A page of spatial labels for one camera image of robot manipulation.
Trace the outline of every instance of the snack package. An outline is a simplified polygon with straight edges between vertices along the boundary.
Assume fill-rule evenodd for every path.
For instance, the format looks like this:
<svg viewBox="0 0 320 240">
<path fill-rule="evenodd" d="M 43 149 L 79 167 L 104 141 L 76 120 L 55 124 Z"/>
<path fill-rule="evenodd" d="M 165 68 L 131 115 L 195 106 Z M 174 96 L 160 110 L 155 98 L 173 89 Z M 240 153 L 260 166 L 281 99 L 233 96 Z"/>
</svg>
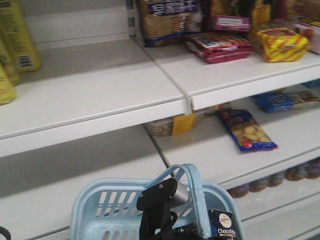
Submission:
<svg viewBox="0 0 320 240">
<path fill-rule="evenodd" d="M 230 0 L 208 0 L 208 16 L 217 15 L 232 16 L 234 13 L 231 7 Z"/>
<path fill-rule="evenodd" d="M 8 104 L 16 98 L 16 91 L 9 81 L 2 64 L 0 64 L 0 105 Z"/>
<path fill-rule="evenodd" d="M 247 109 L 223 110 L 218 116 L 241 152 L 272 150 L 278 147 Z"/>
<path fill-rule="evenodd" d="M 304 0 L 301 14 L 320 21 L 320 1 L 319 0 Z"/>
<path fill-rule="evenodd" d="M 261 97 L 270 96 L 270 95 L 274 95 L 274 94 L 282 94 L 285 90 L 286 90 L 286 88 L 283 87 L 283 88 L 275 89 L 272 91 L 266 91 L 263 93 L 259 93 L 259 94 L 253 95 L 251 97 L 254 99 L 259 99 Z"/>
<path fill-rule="evenodd" d="M 276 187 L 280 184 L 282 184 L 282 182 L 285 179 L 285 175 L 286 175 L 286 170 L 274 173 L 272 175 L 269 176 L 268 179 L 268 184 L 267 186 L 272 188 L 272 187 Z"/>
<path fill-rule="evenodd" d="M 312 80 L 312 81 L 303 82 L 301 84 L 308 89 L 316 88 L 316 87 L 320 86 L 320 78 Z"/>
<path fill-rule="evenodd" d="M 268 113 L 312 108 L 320 99 L 309 91 L 279 93 L 258 98 L 255 103 Z"/>
<path fill-rule="evenodd" d="M 145 129 L 154 136 L 177 135 L 190 131 L 205 118 L 206 109 L 194 111 L 190 115 L 177 115 L 144 124 Z"/>
<path fill-rule="evenodd" d="M 41 60 L 23 19 L 19 0 L 0 0 L 0 31 L 18 73 L 35 71 Z"/>
<path fill-rule="evenodd" d="M 147 47 L 176 43 L 202 31 L 199 0 L 137 0 L 137 6 Z"/>
<path fill-rule="evenodd" d="M 219 239 L 224 240 L 238 239 L 232 212 L 210 209 L 208 215 L 212 237 L 219 237 Z"/>
<path fill-rule="evenodd" d="M 251 24 L 266 24 L 271 19 L 271 1 L 255 0 L 251 11 Z"/>
<path fill-rule="evenodd" d="M 287 170 L 285 178 L 289 181 L 299 181 L 307 175 L 307 163 L 291 167 Z"/>
<path fill-rule="evenodd" d="M 215 64 L 250 56 L 251 43 L 229 32 L 203 32 L 188 36 L 186 47 L 203 61 Z"/>
<path fill-rule="evenodd" d="M 234 188 L 228 189 L 228 193 L 235 199 L 242 198 L 249 192 L 250 183 L 246 183 Z"/>
<path fill-rule="evenodd" d="M 311 17 L 295 15 L 290 18 L 275 19 L 274 22 L 284 25 L 306 37 L 311 44 L 309 50 L 320 54 L 320 21 Z"/>
<path fill-rule="evenodd" d="M 249 191 L 252 193 L 256 193 L 264 190 L 268 185 L 268 181 L 269 181 L 269 176 L 262 177 L 260 179 L 252 181 L 250 183 Z"/>
<path fill-rule="evenodd" d="M 250 30 L 250 18 L 241 16 L 212 16 L 207 20 L 207 31 L 237 31 L 248 32 Z"/>
<path fill-rule="evenodd" d="M 316 179 L 320 177 L 320 157 L 308 161 L 305 168 L 306 179 Z"/>
<path fill-rule="evenodd" d="M 12 86 L 15 86 L 21 82 L 21 78 L 17 71 L 16 65 L 12 61 L 12 58 L 7 50 L 7 46 L 5 45 L 5 42 L 3 41 L 1 35 L 0 35 L 0 64 L 3 65 L 3 68 Z"/>
<path fill-rule="evenodd" d="M 298 61 L 311 48 L 306 37 L 272 23 L 253 26 L 249 39 L 255 51 L 269 63 Z"/>
</svg>

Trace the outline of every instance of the yellow box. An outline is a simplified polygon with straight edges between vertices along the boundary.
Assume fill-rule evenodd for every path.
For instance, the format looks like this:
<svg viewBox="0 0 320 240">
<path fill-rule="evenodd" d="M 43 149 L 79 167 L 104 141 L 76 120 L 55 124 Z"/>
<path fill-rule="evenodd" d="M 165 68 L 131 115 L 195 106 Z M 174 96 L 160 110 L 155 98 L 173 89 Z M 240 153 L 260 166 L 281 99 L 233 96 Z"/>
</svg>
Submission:
<svg viewBox="0 0 320 240">
<path fill-rule="evenodd" d="M 250 40 L 255 50 L 270 63 L 297 61 L 311 48 L 306 37 L 274 24 L 253 26 Z"/>
<path fill-rule="evenodd" d="M 0 0 L 0 31 L 19 73 L 41 67 L 18 0 Z"/>
</svg>

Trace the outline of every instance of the light blue shopping basket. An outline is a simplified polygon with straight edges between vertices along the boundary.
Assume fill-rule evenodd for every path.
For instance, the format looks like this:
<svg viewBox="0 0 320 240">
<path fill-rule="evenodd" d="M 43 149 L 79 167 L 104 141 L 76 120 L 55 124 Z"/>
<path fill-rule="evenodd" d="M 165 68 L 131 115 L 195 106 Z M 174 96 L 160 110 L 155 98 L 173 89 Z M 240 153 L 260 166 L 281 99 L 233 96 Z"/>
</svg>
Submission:
<svg viewBox="0 0 320 240">
<path fill-rule="evenodd" d="M 239 240 L 245 240 L 234 200 L 217 184 L 202 182 L 193 164 L 172 165 L 154 180 L 103 178 L 86 186 L 76 198 L 71 215 L 70 240 L 139 240 L 142 211 L 139 195 L 176 173 L 174 178 L 187 187 L 187 203 L 173 208 L 178 220 L 173 228 L 194 223 L 197 233 L 210 238 L 208 210 L 232 212 Z"/>
</svg>

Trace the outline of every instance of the black cable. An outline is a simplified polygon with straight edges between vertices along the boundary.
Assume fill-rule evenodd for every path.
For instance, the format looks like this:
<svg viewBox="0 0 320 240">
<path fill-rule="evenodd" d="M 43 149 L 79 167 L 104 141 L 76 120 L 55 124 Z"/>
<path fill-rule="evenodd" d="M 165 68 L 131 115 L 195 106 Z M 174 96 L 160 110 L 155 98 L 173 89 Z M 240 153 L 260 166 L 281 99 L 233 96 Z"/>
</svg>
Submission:
<svg viewBox="0 0 320 240">
<path fill-rule="evenodd" d="M 178 215 L 174 212 L 171 211 L 170 215 L 172 216 L 172 220 L 157 234 L 150 236 L 146 238 L 145 240 L 158 240 L 160 239 L 163 235 L 165 235 L 167 232 L 172 230 L 172 227 L 175 225 L 176 221 L 178 220 Z"/>
<path fill-rule="evenodd" d="M 4 228 L 3 226 L 0 226 L 0 234 L 5 237 L 6 240 L 11 240 L 11 234 L 8 231 L 8 229 Z"/>
</svg>

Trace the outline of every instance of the barcode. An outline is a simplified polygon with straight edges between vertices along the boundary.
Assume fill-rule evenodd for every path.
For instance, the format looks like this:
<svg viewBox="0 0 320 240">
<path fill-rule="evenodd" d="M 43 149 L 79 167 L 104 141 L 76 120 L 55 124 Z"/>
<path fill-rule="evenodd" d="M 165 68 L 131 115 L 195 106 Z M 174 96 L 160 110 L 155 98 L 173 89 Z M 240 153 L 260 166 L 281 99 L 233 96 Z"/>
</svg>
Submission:
<svg viewBox="0 0 320 240">
<path fill-rule="evenodd" d="M 32 68 L 34 66 L 30 55 L 20 55 L 18 56 L 19 68 Z"/>
</svg>

